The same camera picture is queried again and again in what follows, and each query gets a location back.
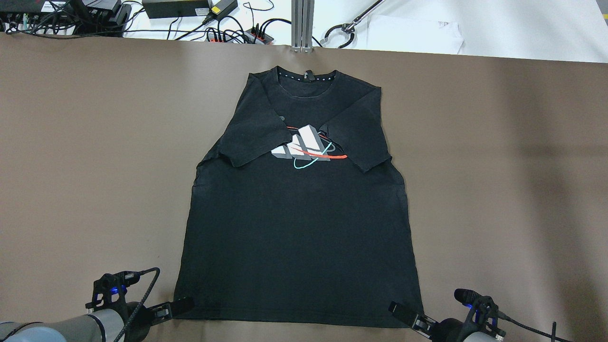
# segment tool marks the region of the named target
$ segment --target white label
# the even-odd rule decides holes
[[[208,15],[209,14],[209,9],[194,9],[194,12],[196,12],[196,15]]]
[[[65,5],[66,2],[65,1],[45,1],[44,5],[42,5],[42,9],[40,10],[41,12],[54,12],[57,10],[57,8]]]

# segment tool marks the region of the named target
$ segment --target shirt sleeve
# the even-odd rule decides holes
[[[249,74],[235,114],[219,140],[219,153],[239,167],[289,141],[291,133],[272,109],[261,82]]]
[[[375,88],[321,127],[363,172],[391,158],[382,131],[381,94]]]

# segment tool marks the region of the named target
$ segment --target metal post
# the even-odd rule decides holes
[[[291,48],[294,52],[313,51],[314,0],[291,1]]]

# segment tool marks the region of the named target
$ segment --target neckline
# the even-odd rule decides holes
[[[283,69],[278,65],[271,69],[272,84],[276,88],[278,88],[280,93],[282,93],[283,95],[289,97],[290,99],[299,100],[299,101],[314,101],[314,100],[319,100],[319,99],[326,97],[336,87],[336,83],[340,79],[341,75],[342,75],[342,73],[339,72],[338,70],[331,71],[327,74],[315,75],[315,78],[317,79],[318,82],[331,81],[329,88],[327,88],[324,92],[320,93],[319,95],[297,96],[297,95],[291,94],[287,89],[285,89],[279,82],[279,78],[280,77],[289,77],[296,81],[300,81],[300,79],[302,79],[302,80],[305,79],[304,75],[296,74],[295,72],[291,72],[289,70]]]

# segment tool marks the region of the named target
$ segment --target black t-shirt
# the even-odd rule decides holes
[[[196,168],[175,297],[181,318],[404,327],[423,306],[381,90],[339,71],[249,74]]]

